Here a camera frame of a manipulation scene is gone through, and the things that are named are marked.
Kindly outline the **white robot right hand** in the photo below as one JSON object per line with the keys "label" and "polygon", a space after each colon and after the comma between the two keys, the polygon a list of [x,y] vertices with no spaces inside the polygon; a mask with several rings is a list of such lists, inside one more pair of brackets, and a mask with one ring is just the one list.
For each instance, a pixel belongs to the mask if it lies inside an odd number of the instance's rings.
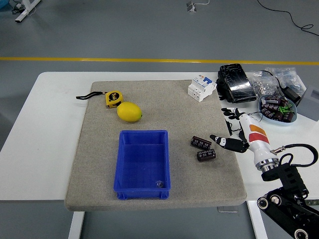
{"label": "white robot right hand", "polygon": [[247,113],[238,108],[223,108],[224,115],[229,119],[236,119],[241,126],[243,138],[224,138],[210,135],[210,138],[224,149],[244,153],[250,150],[254,153],[254,164],[260,171],[265,171],[266,167],[277,167],[278,157],[271,152],[267,135],[260,123]]}

